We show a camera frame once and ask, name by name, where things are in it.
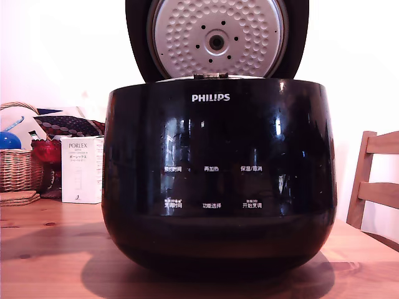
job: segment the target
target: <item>fabric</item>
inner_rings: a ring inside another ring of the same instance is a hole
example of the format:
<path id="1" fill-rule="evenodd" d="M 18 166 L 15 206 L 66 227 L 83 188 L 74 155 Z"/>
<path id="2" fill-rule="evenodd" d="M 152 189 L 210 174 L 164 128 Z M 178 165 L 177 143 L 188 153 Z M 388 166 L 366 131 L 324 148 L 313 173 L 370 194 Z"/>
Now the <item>fabric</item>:
<path id="1" fill-rule="evenodd" d="M 75 116 L 36 116 L 35 121 L 53 139 L 55 135 L 72 137 L 102 136 L 105 124 Z"/>
<path id="2" fill-rule="evenodd" d="M 50 113 L 62 112 L 62 110 L 40 109 L 40 108 L 38 108 L 37 111 L 39 112 L 39 115 L 45 115 L 45 114 L 50 114 Z"/>
<path id="3" fill-rule="evenodd" d="M 61 189 L 55 189 L 55 190 L 48 190 L 45 191 L 44 193 L 41 194 L 41 198 L 48 198 L 48 199 L 59 199 L 62 197 L 62 191 Z"/>

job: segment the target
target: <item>blue object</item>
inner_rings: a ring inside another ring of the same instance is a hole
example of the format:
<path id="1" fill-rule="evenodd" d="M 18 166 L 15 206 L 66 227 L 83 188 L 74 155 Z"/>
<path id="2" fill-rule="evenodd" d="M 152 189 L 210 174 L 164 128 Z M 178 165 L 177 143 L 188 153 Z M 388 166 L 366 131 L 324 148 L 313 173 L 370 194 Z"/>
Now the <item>blue object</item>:
<path id="1" fill-rule="evenodd" d="M 9 130 L 11 130 L 12 128 L 14 128 L 16 125 L 22 123 L 24 121 L 25 117 L 22 116 L 20 120 L 16 121 L 15 123 L 13 123 L 11 126 L 7 127 L 3 132 L 8 132 Z"/>
<path id="2" fill-rule="evenodd" d="M 21 148 L 21 141 L 15 134 L 0 132 L 0 150 L 20 150 Z"/>

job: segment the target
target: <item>glossy black surface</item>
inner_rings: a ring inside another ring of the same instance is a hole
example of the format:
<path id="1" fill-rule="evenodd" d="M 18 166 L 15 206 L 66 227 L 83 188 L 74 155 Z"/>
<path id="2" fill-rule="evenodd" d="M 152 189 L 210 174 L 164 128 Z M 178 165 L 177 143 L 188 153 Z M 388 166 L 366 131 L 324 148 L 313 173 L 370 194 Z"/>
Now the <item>glossy black surface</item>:
<path id="1" fill-rule="evenodd" d="M 158 70 L 148 46 L 147 22 L 153 0 L 125 0 L 130 44 L 137 66 L 146 82 L 165 79 Z M 289 20 L 286 53 L 272 78 L 294 78 L 298 71 L 307 37 L 309 0 L 284 0 Z"/>
<path id="2" fill-rule="evenodd" d="M 103 215 L 136 262 L 167 272 L 278 273 L 327 239 L 337 194 L 323 86 L 148 83 L 114 91 L 107 113 Z"/>

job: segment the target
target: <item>inner lid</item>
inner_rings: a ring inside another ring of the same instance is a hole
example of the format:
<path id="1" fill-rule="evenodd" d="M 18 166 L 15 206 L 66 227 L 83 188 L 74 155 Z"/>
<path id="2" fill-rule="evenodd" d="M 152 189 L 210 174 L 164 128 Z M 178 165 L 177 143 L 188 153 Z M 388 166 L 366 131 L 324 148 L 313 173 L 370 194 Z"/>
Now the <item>inner lid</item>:
<path id="1" fill-rule="evenodd" d="M 288 38 L 281 0 L 154 0 L 148 20 L 150 52 L 165 78 L 268 77 Z"/>
<path id="2" fill-rule="evenodd" d="M 178 81 L 178 80 L 214 80 L 214 79 L 263 79 L 263 77 L 255 77 L 255 76 L 243 76 L 243 75 L 229 75 L 228 73 L 220 74 L 220 73 L 213 73 L 213 74 L 200 74 L 200 75 L 193 75 L 188 77 L 178 77 L 178 78 L 171 78 L 171 79 L 164 79 L 158 82 L 170 82 L 170 81 Z"/>

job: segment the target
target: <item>white wall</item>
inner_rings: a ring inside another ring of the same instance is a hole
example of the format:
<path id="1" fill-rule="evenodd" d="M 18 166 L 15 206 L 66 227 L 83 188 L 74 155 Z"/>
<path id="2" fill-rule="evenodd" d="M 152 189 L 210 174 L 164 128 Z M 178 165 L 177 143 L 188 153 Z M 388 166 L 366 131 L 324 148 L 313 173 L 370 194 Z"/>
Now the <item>white wall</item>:
<path id="1" fill-rule="evenodd" d="M 124 2 L 1 0 L 1 101 L 83 106 L 87 117 L 103 120 L 109 91 L 143 82 L 130 48 Z M 296 78 L 327 87 L 338 218 L 345 220 L 362 131 L 399 130 L 399 2 L 310 0 L 310 6 L 309 37 Z M 372 181 L 399 183 L 399 159 L 375 157 L 374 162 Z M 397 227 L 399 211 L 367 203 L 364 230 L 398 242 Z"/>
<path id="2" fill-rule="evenodd" d="M 310 0 L 309 35 L 296 78 L 327 88 L 342 220 L 362 132 L 399 130 L 397 11 L 396 0 Z M 398 157 L 375 156 L 370 181 L 399 183 L 398 166 Z M 399 242 L 399 210 L 368 202 L 362 229 Z"/>

